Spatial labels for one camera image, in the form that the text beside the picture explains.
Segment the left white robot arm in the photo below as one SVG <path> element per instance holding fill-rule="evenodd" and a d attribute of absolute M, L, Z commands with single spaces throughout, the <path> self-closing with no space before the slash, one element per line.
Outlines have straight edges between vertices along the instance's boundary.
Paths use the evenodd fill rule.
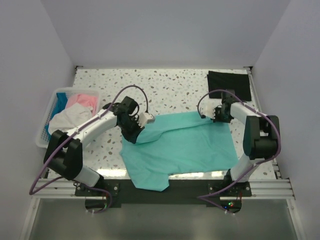
<path fill-rule="evenodd" d="M 95 116 L 67 131 L 52 133 L 44 164 L 61 177 L 86 185 L 86 191 L 99 196 L 105 187 L 104 177 L 85 166 L 84 149 L 102 133 L 119 127 L 121 135 L 135 144 L 139 134 L 154 117 L 148 111 L 135 113 L 139 104 L 126 96 L 121 102 L 106 104 Z"/>

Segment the teal green t-shirt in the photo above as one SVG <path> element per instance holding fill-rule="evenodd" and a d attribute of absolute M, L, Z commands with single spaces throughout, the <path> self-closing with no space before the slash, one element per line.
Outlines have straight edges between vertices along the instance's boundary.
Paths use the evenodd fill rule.
<path fill-rule="evenodd" d="M 225 171 L 238 156 L 229 125 L 197 112 L 158 115 L 120 155 L 134 186 L 162 192 L 174 174 Z"/>

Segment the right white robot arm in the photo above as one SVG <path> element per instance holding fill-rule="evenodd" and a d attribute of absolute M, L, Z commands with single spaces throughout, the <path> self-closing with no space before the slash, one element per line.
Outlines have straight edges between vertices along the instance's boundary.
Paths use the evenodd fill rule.
<path fill-rule="evenodd" d="M 281 151 L 280 123 L 275 115 L 266 115 L 241 101 L 233 91 L 221 91 L 221 105 L 215 107 L 213 121 L 230 123 L 238 120 L 244 125 L 243 155 L 227 172 L 230 180 L 223 183 L 223 192 L 230 197 L 240 190 L 240 183 L 249 180 L 256 168 Z"/>

